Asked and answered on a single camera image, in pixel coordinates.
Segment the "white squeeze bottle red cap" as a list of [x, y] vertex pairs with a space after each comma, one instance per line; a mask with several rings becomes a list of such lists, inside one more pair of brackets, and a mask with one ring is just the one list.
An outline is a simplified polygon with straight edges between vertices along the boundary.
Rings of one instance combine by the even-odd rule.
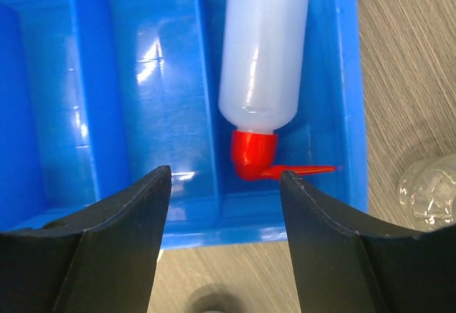
[[276, 131], [297, 114], [309, 0], [227, 0], [218, 108], [235, 129], [231, 159], [243, 180], [332, 165], [277, 165]]

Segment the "blue plastic divided bin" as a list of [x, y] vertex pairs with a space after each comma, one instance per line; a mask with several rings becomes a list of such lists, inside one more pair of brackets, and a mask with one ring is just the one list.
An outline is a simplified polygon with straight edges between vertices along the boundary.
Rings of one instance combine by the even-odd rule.
[[226, 0], [1, 0], [1, 230], [172, 171], [162, 247], [286, 239], [217, 101]]

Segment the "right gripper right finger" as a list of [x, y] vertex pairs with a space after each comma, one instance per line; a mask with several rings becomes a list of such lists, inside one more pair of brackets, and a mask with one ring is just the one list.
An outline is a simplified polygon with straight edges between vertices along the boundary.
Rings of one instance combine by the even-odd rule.
[[280, 181], [302, 312], [453, 312], [455, 227], [379, 220], [295, 173]]

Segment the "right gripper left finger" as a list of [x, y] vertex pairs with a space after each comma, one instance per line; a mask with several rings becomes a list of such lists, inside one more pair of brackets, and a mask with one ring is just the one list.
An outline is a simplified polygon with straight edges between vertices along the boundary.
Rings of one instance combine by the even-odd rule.
[[3, 312], [146, 312], [172, 174], [130, 187], [39, 229], [1, 234]]

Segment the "small clear glass flask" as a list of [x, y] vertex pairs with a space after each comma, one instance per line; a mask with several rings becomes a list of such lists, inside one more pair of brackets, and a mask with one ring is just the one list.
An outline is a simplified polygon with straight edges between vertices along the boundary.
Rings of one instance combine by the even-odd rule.
[[401, 176], [397, 199], [412, 226], [430, 232], [455, 224], [455, 154], [413, 163]]

